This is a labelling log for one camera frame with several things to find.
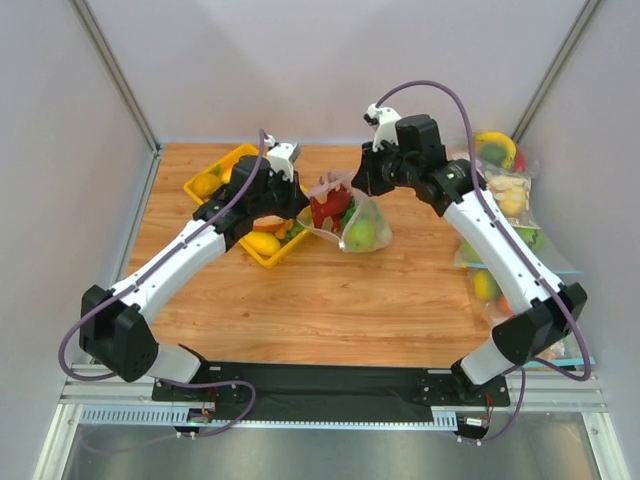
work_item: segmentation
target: yellow basket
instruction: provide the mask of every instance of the yellow basket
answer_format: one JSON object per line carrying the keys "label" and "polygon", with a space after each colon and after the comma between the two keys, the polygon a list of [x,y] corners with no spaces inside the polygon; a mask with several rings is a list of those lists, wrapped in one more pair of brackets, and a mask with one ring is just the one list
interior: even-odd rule
{"label": "yellow basket", "polygon": [[[214,164],[209,165],[207,168],[205,168],[201,172],[198,172],[198,174],[190,178],[184,184],[184,191],[187,192],[187,195],[189,195],[198,205],[202,205],[205,202],[204,199],[198,197],[191,188],[194,180],[198,175],[202,173],[213,173],[214,175],[219,175],[220,173],[226,171],[228,168],[231,168],[238,160],[240,160],[241,157],[244,157],[245,155],[257,155],[257,154],[258,154],[258,149],[255,146],[247,143],[240,145],[238,148],[229,152],[227,155],[222,157],[220,160],[218,160]],[[300,187],[302,188],[303,191],[307,190],[302,185]],[[249,255],[255,258],[260,265],[262,265],[265,268],[273,268],[310,234],[311,232],[309,232],[309,230],[306,230],[306,229],[303,230],[298,235],[296,235],[293,238],[293,240],[291,240],[284,247],[278,250],[275,253],[275,255],[268,258],[263,257],[258,252],[256,252],[253,248],[251,248],[251,246],[244,240],[244,238],[241,238],[239,243],[240,245],[242,245],[242,248],[244,248],[247,252],[249,252]]]}

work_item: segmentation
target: wooden tabletop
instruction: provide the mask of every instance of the wooden tabletop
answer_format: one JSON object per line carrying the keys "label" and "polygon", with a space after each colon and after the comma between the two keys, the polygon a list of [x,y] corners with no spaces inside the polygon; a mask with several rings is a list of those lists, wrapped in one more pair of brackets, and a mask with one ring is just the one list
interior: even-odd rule
{"label": "wooden tabletop", "polygon": [[[196,208],[182,190],[234,145],[170,144],[130,271],[184,227]],[[296,162],[314,186],[326,170],[356,170],[359,147],[306,146]],[[380,197],[394,239],[369,254],[310,237],[273,270],[236,245],[198,272],[153,323],[159,341],[212,360],[448,367],[481,344],[466,273],[453,266],[456,233],[408,191]]]}

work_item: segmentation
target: white backdrop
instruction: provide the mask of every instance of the white backdrop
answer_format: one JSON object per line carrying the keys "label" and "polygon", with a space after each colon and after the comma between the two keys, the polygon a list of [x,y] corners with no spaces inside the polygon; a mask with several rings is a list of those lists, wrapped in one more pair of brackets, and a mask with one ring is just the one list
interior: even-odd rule
{"label": "white backdrop", "polygon": [[640,4],[608,0],[525,137],[544,159],[534,209],[585,272],[580,324],[631,478],[640,478]]}
{"label": "white backdrop", "polygon": [[[417,78],[454,88],[476,128],[510,132],[582,3],[90,0],[161,141],[254,140],[263,126],[307,143],[370,138],[366,107]],[[401,95],[401,113],[458,138],[444,94]]]}
{"label": "white backdrop", "polygon": [[64,383],[58,344],[113,279],[151,157],[67,2],[0,2],[0,60],[0,477],[22,480]]}

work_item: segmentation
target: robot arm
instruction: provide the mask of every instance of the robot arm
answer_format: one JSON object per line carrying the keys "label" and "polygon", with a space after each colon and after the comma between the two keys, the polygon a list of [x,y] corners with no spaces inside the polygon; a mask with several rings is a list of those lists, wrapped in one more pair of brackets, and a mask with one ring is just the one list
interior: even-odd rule
{"label": "robot arm", "polygon": [[[364,116],[376,128],[373,142],[362,147],[360,169],[352,185],[369,195],[396,186],[410,187],[475,249],[504,293],[514,316],[495,326],[490,338],[452,366],[463,391],[473,392],[491,379],[531,358],[570,332],[549,292],[526,268],[478,200],[467,160],[447,161],[436,122],[428,115],[402,118],[393,109],[371,105]],[[575,283],[565,286],[531,252],[504,218],[481,182],[482,196],[497,221],[555,288],[575,319],[587,296]]]}
{"label": "robot arm", "polygon": [[[309,204],[293,167],[300,154],[298,146],[277,143],[273,137],[266,143],[271,147],[266,160],[256,156],[241,158],[233,167],[230,183],[214,192],[182,232],[150,262],[108,290],[94,285],[83,295],[85,315],[136,285],[131,293],[90,318],[80,329],[81,348],[125,381],[132,382],[143,375],[192,381],[205,362],[184,347],[156,342],[149,328],[156,315],[196,272],[249,233],[256,218],[295,218]],[[250,188],[226,215],[207,226],[242,188],[255,162],[260,165]]]}

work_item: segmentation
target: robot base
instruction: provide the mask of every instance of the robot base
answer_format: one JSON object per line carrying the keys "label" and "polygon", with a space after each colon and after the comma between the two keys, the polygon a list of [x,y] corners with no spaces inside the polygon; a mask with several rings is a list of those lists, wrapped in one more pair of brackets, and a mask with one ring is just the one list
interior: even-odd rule
{"label": "robot base", "polygon": [[[203,362],[193,383],[251,382],[258,392],[250,420],[312,422],[430,422],[432,406],[509,405],[504,377],[462,401],[447,369],[346,367],[291,364]],[[190,390],[158,382],[159,402],[215,402],[215,418],[231,420],[249,400],[246,388]]]}

